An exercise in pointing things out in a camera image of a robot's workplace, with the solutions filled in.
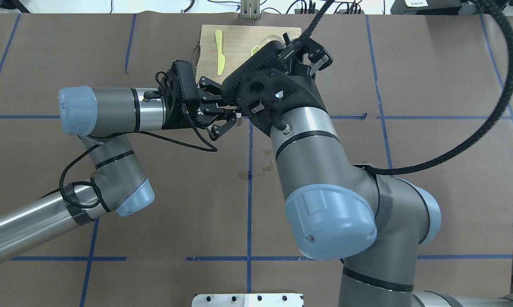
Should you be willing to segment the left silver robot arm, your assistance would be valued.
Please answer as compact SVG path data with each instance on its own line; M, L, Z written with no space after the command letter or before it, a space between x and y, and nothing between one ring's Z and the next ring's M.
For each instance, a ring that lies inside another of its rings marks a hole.
M216 152L210 140L242 118L240 108L221 97L221 85L204 76L196 80L188 61L174 61L155 74L155 81L154 88L59 91L63 131L77 136L85 151L64 168L55 190L0 217L0 265L108 212L125 217L155 200L130 134Z

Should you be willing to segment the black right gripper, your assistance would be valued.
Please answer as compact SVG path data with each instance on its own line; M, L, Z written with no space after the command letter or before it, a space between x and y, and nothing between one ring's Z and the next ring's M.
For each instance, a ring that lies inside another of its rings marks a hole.
M273 127L278 130L286 127L282 117L291 110L299 107L326 109L316 86L315 73L333 62L327 50L311 38L286 63L278 60L278 54L249 58L227 76L221 86L223 101L239 107L267 136Z

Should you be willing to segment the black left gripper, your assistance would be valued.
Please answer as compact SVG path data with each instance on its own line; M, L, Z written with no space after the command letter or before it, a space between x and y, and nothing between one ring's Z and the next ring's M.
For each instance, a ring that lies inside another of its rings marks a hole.
M159 72L159 92L164 103L165 119L162 130L192 128L207 130L215 141L241 120L241 113L234 109L200 109L200 104L225 105L221 94L221 84L202 76L195 81L192 64L176 60L167 72Z

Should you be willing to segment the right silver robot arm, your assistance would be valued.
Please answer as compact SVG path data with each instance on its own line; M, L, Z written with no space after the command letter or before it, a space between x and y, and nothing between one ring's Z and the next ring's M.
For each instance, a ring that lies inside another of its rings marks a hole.
M502 298L414 291L418 248L441 226L426 190L352 165L316 88L330 62L313 40L270 41L223 82L223 96L268 136L299 251L341 260L340 307L513 307Z

